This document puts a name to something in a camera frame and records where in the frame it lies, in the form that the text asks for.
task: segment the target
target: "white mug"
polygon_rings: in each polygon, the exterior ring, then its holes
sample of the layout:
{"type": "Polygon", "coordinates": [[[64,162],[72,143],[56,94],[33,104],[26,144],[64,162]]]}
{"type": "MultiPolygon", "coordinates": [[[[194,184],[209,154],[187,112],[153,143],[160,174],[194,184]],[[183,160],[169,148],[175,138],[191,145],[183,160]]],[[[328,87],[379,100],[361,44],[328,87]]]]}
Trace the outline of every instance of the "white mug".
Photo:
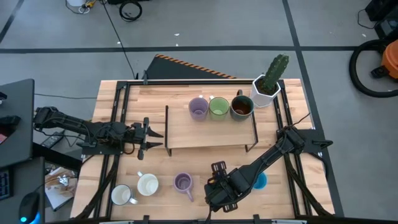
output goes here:
{"type": "Polygon", "coordinates": [[[111,194],[112,202],[115,205],[124,205],[128,202],[136,205],[138,201],[134,198],[134,192],[129,188],[129,186],[121,184],[117,185],[111,194]]]}
{"type": "Polygon", "coordinates": [[[154,174],[143,174],[137,172],[140,177],[137,184],[137,189],[143,196],[150,196],[154,194],[159,187],[159,181],[154,174]]]}

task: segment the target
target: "gray floor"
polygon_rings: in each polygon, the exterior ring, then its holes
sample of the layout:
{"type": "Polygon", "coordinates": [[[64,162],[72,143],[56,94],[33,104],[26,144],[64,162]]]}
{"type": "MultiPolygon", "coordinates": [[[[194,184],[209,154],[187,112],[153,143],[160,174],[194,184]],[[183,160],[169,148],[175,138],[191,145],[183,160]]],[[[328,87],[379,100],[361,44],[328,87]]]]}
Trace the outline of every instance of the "gray floor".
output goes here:
{"type": "MultiPolygon", "coordinates": [[[[377,38],[357,25],[356,13],[369,0],[288,0],[302,46],[354,46],[377,38]]],[[[25,0],[1,49],[119,48],[118,38],[100,4],[85,15],[72,14],[62,0],[25,0]]],[[[0,30],[14,10],[15,0],[0,1],[0,30]]],[[[142,17],[121,20],[116,6],[107,6],[125,47],[223,45],[293,46],[284,5],[280,0],[152,0],[142,2],[142,17]]],[[[371,25],[365,14],[361,20],[371,25]]],[[[264,72],[279,51],[215,50],[128,52],[135,72],[142,74],[157,53],[202,65],[241,78],[264,72]]],[[[301,78],[294,49],[285,78],[301,78]]],[[[396,98],[375,99],[357,92],[349,81],[352,52],[303,52],[333,169],[347,217],[398,220],[398,163],[395,160],[396,98]]],[[[369,71],[380,62],[374,52],[361,55],[358,73],[375,90],[396,89],[390,80],[371,80],[369,71]]],[[[36,93],[96,96],[100,80],[132,78],[123,53],[0,54],[0,84],[34,78],[36,93]]],[[[35,97],[35,106],[56,106],[88,119],[95,100],[35,97]]],[[[44,136],[35,133],[35,141],[44,136]]],[[[56,148],[70,152],[65,142],[56,148]]],[[[47,221],[68,217],[72,203],[47,221]]]]}

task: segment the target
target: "black floor line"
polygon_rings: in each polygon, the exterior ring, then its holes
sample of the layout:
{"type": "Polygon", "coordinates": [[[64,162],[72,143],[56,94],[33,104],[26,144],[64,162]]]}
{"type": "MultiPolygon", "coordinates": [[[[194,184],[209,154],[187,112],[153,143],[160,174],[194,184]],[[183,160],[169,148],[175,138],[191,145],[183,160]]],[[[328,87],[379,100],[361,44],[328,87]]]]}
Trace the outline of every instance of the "black floor line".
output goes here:
{"type": "MultiPolygon", "coordinates": [[[[302,74],[302,80],[303,80],[305,92],[307,93],[308,104],[310,105],[313,123],[314,123],[315,129],[321,131],[322,135],[324,136],[321,120],[320,120],[318,109],[317,109],[317,103],[315,102],[315,97],[313,95],[313,91],[312,91],[312,87],[311,87],[311,83],[310,83],[310,77],[308,76],[307,67],[305,66],[305,62],[304,62],[302,48],[300,47],[299,38],[297,36],[296,28],[294,26],[292,12],[290,11],[288,1],[282,0],[282,2],[284,5],[286,17],[287,17],[287,23],[289,25],[290,34],[292,35],[293,44],[295,46],[298,65],[300,67],[300,71],[302,74]]],[[[331,166],[330,156],[329,156],[329,152],[327,149],[323,150],[323,158],[325,158],[325,160],[328,163],[328,167],[330,168],[328,186],[329,186],[331,199],[333,202],[333,207],[335,209],[335,213],[337,216],[343,217],[344,216],[343,207],[341,205],[340,195],[338,193],[337,184],[336,184],[335,176],[333,173],[333,168],[331,166]]]]}
{"type": "Polygon", "coordinates": [[[2,28],[1,32],[0,32],[0,44],[2,42],[2,40],[4,39],[4,37],[7,34],[8,29],[10,28],[12,22],[14,21],[15,17],[17,16],[17,13],[19,11],[19,9],[22,6],[22,3],[24,3],[25,0],[19,0],[17,5],[15,6],[14,10],[12,10],[11,16],[8,18],[6,25],[4,25],[4,27],[2,28]]]}
{"type": "MultiPolygon", "coordinates": [[[[125,47],[126,52],[194,52],[194,51],[353,51],[355,46],[187,46],[187,47],[125,47]]],[[[0,49],[0,54],[65,54],[123,52],[120,47],[56,48],[56,49],[0,49]]]]}

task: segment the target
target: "cactus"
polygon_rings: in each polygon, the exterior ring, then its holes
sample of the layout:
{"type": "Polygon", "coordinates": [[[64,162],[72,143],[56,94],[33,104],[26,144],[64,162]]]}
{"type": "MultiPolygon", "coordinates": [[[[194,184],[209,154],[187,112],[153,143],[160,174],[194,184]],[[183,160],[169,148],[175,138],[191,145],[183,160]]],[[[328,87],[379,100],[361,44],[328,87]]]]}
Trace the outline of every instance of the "cactus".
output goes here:
{"type": "Polygon", "coordinates": [[[258,87],[263,93],[273,95],[275,93],[275,85],[278,79],[284,73],[289,63],[288,55],[278,55],[269,65],[268,71],[263,79],[260,80],[258,87]]]}

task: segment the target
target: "purple mug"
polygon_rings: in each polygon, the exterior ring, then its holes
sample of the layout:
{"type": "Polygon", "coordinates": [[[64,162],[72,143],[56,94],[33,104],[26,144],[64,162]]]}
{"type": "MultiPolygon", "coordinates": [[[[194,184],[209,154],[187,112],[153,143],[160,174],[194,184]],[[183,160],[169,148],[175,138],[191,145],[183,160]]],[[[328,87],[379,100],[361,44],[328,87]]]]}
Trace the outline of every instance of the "purple mug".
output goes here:
{"type": "Polygon", "coordinates": [[[209,103],[202,96],[196,97],[189,102],[189,113],[195,121],[204,121],[209,110],[209,103]]]}
{"type": "Polygon", "coordinates": [[[181,194],[187,194],[191,202],[193,202],[193,197],[191,190],[193,188],[193,180],[191,175],[182,172],[175,176],[173,181],[174,188],[181,194]]]}

